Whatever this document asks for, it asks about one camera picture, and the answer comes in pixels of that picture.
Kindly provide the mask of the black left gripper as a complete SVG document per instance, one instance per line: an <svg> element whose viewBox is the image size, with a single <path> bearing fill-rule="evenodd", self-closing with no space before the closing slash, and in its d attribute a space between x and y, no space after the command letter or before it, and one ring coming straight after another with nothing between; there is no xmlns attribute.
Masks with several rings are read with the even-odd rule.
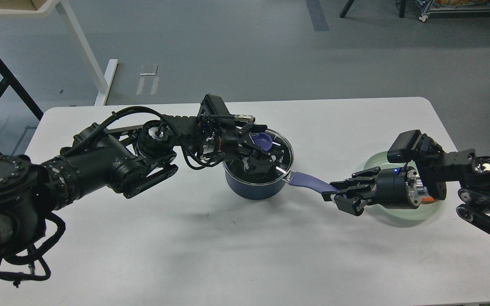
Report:
<svg viewBox="0 0 490 306"><path fill-rule="evenodd" d="M221 121L205 122L205 162L229 162L242 159L246 174L267 173L280 166L282 147L274 145L269 135L259 135L267 125Z"/></svg>

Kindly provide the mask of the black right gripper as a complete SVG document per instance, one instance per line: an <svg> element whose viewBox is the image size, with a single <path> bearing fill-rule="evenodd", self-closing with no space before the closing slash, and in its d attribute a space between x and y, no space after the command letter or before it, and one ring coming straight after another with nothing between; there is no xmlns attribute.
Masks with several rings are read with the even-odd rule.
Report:
<svg viewBox="0 0 490 306"><path fill-rule="evenodd" d="M330 185L346 192L333 196L337 208L354 216L360 216L365 207L373 203L386 209L417 209L424 196L417 190L418 185L422 187L422 182L415 168L373 167L352 173L350 178L333 181Z"/></svg>

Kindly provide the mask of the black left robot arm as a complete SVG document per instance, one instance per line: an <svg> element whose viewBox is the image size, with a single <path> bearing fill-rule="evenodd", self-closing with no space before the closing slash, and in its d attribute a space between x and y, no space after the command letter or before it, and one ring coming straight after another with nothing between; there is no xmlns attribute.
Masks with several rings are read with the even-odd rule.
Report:
<svg viewBox="0 0 490 306"><path fill-rule="evenodd" d="M49 279L43 255L66 230L54 212L103 187L130 199L159 184L178 170L175 147L194 170L238 162L246 174L271 173L284 151L263 141L267 130L208 94L196 116L143 106L113 112L41 164L26 155L0 155L0 280L19 286Z"/></svg>

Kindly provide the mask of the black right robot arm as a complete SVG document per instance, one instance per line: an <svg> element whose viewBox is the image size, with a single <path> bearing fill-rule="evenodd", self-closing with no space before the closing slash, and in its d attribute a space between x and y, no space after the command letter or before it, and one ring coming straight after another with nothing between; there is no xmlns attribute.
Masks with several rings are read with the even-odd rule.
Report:
<svg viewBox="0 0 490 306"><path fill-rule="evenodd" d="M460 184L461 205L457 215L490 235L490 156L474 149L445 152L420 130L402 132L387 151L390 163L399 168L373 167L331 182L334 190L321 193L340 211L360 216L364 208L379 204L386 209L414 210L447 197L447 182Z"/></svg>

